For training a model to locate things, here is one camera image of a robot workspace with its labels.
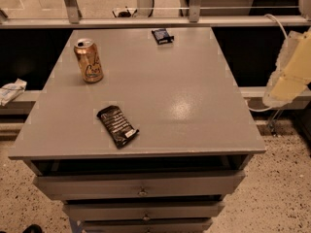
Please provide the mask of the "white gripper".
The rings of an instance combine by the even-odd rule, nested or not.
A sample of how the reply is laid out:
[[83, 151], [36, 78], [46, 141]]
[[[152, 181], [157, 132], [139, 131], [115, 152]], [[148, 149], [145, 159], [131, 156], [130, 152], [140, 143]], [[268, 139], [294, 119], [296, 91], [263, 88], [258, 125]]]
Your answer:
[[275, 65], [262, 103], [267, 107], [280, 108], [292, 103], [311, 83], [311, 32], [291, 31], [283, 42]]

